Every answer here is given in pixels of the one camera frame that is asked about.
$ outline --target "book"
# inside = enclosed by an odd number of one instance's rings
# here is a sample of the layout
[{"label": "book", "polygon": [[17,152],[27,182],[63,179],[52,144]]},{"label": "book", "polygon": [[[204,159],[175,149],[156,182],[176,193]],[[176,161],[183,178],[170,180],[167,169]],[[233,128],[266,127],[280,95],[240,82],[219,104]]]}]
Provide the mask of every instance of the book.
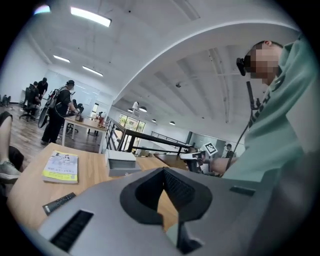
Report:
[{"label": "book", "polygon": [[54,150],[42,171],[42,180],[54,183],[78,183],[78,156]]}]

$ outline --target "human hand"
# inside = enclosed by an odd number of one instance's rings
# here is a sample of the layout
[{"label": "human hand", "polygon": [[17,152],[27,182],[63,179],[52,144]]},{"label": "human hand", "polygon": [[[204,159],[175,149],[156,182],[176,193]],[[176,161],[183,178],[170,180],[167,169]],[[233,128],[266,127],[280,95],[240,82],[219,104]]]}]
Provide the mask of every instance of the human hand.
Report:
[{"label": "human hand", "polygon": [[[224,174],[226,172],[228,161],[229,161],[229,158],[211,158],[210,172]],[[233,165],[236,161],[237,161],[236,157],[232,158],[230,166]]]}]

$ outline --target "vent grille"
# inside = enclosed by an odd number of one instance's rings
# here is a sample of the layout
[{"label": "vent grille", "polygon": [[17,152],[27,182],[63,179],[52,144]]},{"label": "vent grille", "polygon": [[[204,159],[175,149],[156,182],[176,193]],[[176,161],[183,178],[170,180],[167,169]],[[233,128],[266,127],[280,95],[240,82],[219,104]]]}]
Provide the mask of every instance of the vent grille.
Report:
[{"label": "vent grille", "polygon": [[61,250],[68,252],[93,215],[91,212],[78,211],[51,240],[51,243]]}]

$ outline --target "remote control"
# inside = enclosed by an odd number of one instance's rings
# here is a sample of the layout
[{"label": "remote control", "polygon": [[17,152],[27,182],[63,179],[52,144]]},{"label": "remote control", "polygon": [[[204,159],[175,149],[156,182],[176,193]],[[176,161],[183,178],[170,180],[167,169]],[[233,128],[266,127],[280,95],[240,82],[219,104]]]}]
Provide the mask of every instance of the remote control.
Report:
[{"label": "remote control", "polygon": [[64,205],[66,202],[68,202],[70,199],[74,198],[75,196],[76,196],[75,193],[67,194],[55,201],[45,204],[44,206],[42,206],[42,208],[44,209],[45,214],[49,216],[53,211],[58,209],[60,206]]}]

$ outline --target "backpack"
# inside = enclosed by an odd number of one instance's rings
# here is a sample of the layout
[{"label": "backpack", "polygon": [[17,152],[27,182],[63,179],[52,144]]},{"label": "backpack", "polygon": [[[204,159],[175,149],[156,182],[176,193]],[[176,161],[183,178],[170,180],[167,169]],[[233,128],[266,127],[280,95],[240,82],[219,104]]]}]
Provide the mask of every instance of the backpack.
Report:
[{"label": "backpack", "polygon": [[49,109],[53,109],[56,107],[58,96],[59,96],[60,92],[62,92],[63,90],[68,90],[68,89],[63,86],[63,87],[60,87],[59,89],[55,89],[54,91],[52,91],[50,93],[48,100],[46,102],[46,106]]}]

